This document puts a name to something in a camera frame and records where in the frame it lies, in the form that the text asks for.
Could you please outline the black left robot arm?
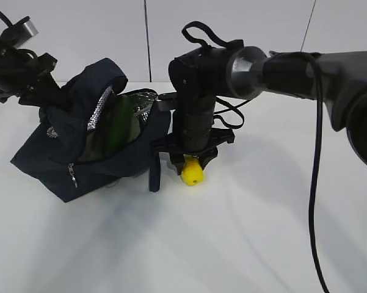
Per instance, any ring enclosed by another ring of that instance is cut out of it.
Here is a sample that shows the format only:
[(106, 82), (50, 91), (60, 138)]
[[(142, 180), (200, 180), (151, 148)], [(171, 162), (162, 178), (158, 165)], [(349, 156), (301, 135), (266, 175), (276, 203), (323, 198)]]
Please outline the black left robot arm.
[(69, 110), (71, 101), (51, 75), (57, 59), (37, 56), (30, 49), (16, 49), (0, 40), (0, 103), (18, 97), (22, 106)]

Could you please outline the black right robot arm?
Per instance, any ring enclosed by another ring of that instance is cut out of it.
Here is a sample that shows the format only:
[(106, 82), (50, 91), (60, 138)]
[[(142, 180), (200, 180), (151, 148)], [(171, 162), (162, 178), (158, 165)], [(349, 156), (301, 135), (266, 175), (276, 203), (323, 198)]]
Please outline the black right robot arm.
[(185, 155), (201, 166), (214, 159), (221, 143), (234, 139), (233, 127), (215, 129), (221, 97), (253, 100), (263, 92), (309, 99), (327, 111), (334, 131), (345, 130), (352, 149), (367, 165), (367, 51), (271, 52), (254, 46), (211, 46), (174, 58), (169, 64), (174, 92), (173, 131), (152, 144), (183, 167)]

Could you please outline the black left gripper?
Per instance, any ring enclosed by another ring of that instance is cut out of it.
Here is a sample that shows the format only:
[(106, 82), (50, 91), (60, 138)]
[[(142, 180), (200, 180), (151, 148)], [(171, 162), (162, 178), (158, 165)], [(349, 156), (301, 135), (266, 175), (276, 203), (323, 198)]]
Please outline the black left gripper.
[(0, 45), (0, 103), (16, 96), (22, 106), (70, 110), (67, 93), (51, 76), (56, 64), (48, 53), (37, 56), (30, 49)]

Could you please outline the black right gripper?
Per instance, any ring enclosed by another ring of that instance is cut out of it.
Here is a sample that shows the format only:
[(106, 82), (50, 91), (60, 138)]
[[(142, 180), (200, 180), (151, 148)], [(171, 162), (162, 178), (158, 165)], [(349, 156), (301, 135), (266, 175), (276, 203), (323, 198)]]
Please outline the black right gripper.
[(184, 155), (198, 157), (204, 170), (218, 156), (217, 147), (223, 143), (234, 143), (231, 129), (213, 127), (215, 96), (206, 96), (209, 103), (190, 104), (177, 93), (178, 107), (173, 110), (172, 132), (151, 143), (153, 155), (169, 153), (170, 161), (181, 175), (185, 164)]

